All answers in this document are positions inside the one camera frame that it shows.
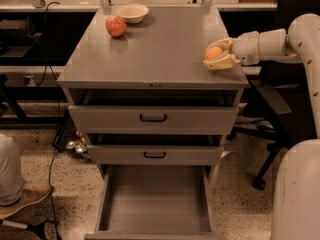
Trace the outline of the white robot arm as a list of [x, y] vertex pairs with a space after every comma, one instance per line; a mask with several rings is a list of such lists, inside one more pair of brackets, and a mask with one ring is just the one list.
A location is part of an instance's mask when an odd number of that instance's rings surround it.
[[205, 49], [203, 64], [224, 70], [261, 61], [303, 65], [310, 111], [295, 121], [314, 136], [289, 148], [276, 177], [270, 240], [320, 240], [320, 16], [305, 13], [287, 29], [247, 32]]

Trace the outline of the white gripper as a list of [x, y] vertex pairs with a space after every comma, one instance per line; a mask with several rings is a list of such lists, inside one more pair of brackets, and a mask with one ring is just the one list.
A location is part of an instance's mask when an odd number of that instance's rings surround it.
[[261, 61], [283, 59], [287, 51], [285, 29], [266, 32], [247, 32], [233, 40], [224, 38], [207, 46], [205, 53], [213, 47], [220, 47], [226, 54], [220, 58], [206, 59], [203, 64], [210, 70], [230, 69], [241, 62], [243, 66], [257, 65]]

